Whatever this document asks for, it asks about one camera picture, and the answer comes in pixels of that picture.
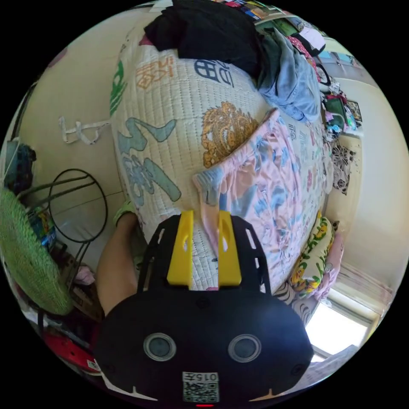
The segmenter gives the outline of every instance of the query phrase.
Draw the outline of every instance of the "window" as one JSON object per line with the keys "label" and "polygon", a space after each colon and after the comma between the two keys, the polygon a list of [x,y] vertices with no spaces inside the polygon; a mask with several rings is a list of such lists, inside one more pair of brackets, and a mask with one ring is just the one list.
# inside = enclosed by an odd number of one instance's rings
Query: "window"
{"label": "window", "polygon": [[319,304],[306,331],[312,345],[329,355],[350,345],[360,346],[368,326],[359,324],[331,307]]}
{"label": "window", "polygon": [[320,355],[314,354],[311,359],[311,362],[322,362],[325,358],[322,358]]}
{"label": "window", "polygon": [[305,328],[315,352],[312,362],[321,362],[350,345],[360,347],[376,319],[373,311],[333,289],[328,301],[319,303]]}

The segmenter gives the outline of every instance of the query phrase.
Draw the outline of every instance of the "picture frame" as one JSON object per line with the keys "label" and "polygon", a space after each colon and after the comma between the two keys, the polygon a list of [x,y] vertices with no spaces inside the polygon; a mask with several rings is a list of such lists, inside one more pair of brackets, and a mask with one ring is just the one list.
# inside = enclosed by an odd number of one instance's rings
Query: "picture frame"
{"label": "picture frame", "polygon": [[355,102],[355,101],[349,101],[349,100],[347,100],[346,104],[347,104],[348,108],[351,110],[351,112],[352,112],[354,118],[355,118],[357,121],[362,122],[361,111],[360,111],[360,109],[359,109],[358,103]]}

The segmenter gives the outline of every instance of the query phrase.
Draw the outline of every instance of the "black clothing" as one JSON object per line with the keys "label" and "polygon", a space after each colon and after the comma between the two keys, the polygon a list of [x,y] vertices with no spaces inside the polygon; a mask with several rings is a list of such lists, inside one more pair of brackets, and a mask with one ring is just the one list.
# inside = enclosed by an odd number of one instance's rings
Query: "black clothing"
{"label": "black clothing", "polygon": [[247,14],[209,0],[173,0],[145,27],[158,51],[177,49],[179,58],[234,64],[257,79],[260,34]]}

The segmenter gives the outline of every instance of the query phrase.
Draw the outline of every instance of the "yellow bracket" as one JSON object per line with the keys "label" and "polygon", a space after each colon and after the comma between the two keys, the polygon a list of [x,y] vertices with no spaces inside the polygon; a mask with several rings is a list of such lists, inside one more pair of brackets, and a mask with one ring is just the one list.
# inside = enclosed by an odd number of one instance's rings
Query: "yellow bracket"
{"label": "yellow bracket", "polygon": [[219,211],[219,288],[242,282],[236,239],[229,212]]}
{"label": "yellow bracket", "polygon": [[193,210],[182,212],[173,246],[167,282],[170,285],[186,285],[192,289]]}

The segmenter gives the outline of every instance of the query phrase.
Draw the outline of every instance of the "floral pattern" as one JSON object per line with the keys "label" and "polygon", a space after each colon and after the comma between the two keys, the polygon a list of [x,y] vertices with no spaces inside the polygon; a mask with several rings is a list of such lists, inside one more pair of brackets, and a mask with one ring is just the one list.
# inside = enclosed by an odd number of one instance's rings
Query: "floral pattern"
{"label": "floral pattern", "polygon": [[332,163],[334,165],[333,187],[340,190],[344,195],[348,191],[351,163],[354,160],[355,154],[356,152],[342,146],[338,141],[332,147]]}
{"label": "floral pattern", "polygon": [[203,165],[206,168],[219,163],[234,152],[254,133],[258,122],[230,102],[210,108],[203,115]]}

